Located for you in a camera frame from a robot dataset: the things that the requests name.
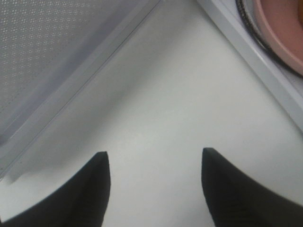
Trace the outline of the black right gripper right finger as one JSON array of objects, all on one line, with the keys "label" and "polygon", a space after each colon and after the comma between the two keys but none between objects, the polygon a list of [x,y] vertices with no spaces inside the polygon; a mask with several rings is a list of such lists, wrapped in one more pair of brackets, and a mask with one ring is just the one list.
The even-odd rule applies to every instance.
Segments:
[{"label": "black right gripper right finger", "polygon": [[301,227],[303,207],[274,193],[214,148],[204,148],[201,183],[217,227]]}]

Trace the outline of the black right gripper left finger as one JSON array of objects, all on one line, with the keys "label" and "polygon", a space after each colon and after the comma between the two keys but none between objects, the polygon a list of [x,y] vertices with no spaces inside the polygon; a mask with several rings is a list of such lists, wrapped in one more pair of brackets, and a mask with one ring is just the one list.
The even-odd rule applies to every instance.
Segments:
[{"label": "black right gripper left finger", "polygon": [[110,196],[107,152],[96,153],[72,178],[45,199],[1,221],[2,227],[100,227]]}]

